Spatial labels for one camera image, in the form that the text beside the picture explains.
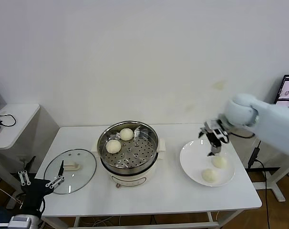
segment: wooden floor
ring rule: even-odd
[[[249,173],[253,182],[263,181],[264,177],[260,172]],[[278,186],[281,189],[283,195],[286,198],[286,202],[278,202],[274,197],[272,191],[268,190],[268,208],[269,208],[269,220],[271,229],[289,229],[289,176],[285,176],[278,182]],[[265,191],[259,190],[258,194],[262,201],[262,207],[259,209],[247,210],[238,215],[223,229],[267,229],[267,214],[265,204]],[[0,203],[5,204],[2,198],[7,199],[0,193]],[[218,218],[221,217],[225,212],[220,212]],[[84,217],[81,218],[80,227],[92,226],[94,221],[100,219],[106,219],[107,217]],[[68,226],[72,227],[74,218],[61,218]],[[155,215],[157,224],[165,223],[188,223],[188,222],[203,222],[208,221],[205,213],[195,214],[174,214],[174,215]],[[121,225],[147,225],[155,224],[153,218],[148,216],[123,216],[121,217]],[[105,222],[107,226],[118,226],[119,217],[115,216]]]

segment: small white table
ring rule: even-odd
[[[43,219],[56,229],[65,229],[67,225],[57,217],[76,217],[77,227],[80,216],[207,212],[209,222],[146,225],[139,228],[218,228],[245,209],[259,208],[261,200],[231,144],[224,146],[232,155],[236,167],[236,174],[229,184],[206,187],[184,173],[179,162],[181,148],[187,142],[197,139],[201,126],[202,124],[152,125],[158,136],[165,139],[166,152],[164,159],[157,160],[155,175],[151,179],[140,186],[116,188],[100,160],[97,160],[97,170],[86,186],[68,195],[53,193],[45,197]],[[36,177],[43,178],[48,164],[66,150],[91,150],[106,128],[107,126],[62,127]],[[211,212],[214,211],[230,213],[213,221]]]
[[[34,115],[40,108],[39,104],[7,104],[0,105],[0,115],[11,114],[16,119],[16,124],[11,127],[0,128],[0,150],[9,149],[22,134]],[[4,124],[13,124],[11,117],[0,117]],[[11,185],[17,192],[21,192],[21,184],[6,168],[0,164],[0,177]]]

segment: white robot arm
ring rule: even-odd
[[[251,131],[261,141],[289,155],[289,108],[265,103],[249,94],[236,95],[226,105],[224,114],[213,122],[206,122],[202,129],[212,145],[212,152],[220,144],[212,142],[209,133],[217,130],[226,135],[233,127]],[[212,135],[215,140],[221,139],[222,142],[222,138]]]

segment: white wall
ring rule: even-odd
[[[289,0],[0,0],[0,94],[59,126],[199,123],[286,73]]]

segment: monitor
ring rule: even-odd
[[[280,106],[289,107],[289,75],[283,77],[275,103]]]

